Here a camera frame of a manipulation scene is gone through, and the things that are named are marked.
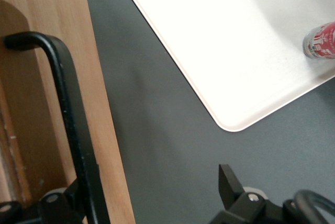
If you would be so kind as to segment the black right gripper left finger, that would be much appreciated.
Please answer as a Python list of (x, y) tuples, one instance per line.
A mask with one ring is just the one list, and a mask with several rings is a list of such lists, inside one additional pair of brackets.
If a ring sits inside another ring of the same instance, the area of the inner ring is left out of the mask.
[(86, 214), (78, 182), (47, 192), (25, 214), (27, 223), (83, 223)]

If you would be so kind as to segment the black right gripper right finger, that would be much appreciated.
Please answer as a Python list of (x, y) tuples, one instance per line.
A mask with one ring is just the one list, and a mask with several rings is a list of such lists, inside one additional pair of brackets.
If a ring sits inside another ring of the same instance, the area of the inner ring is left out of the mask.
[(245, 191), (228, 164), (219, 165), (218, 190), (224, 209), (211, 223), (287, 223), (282, 207)]

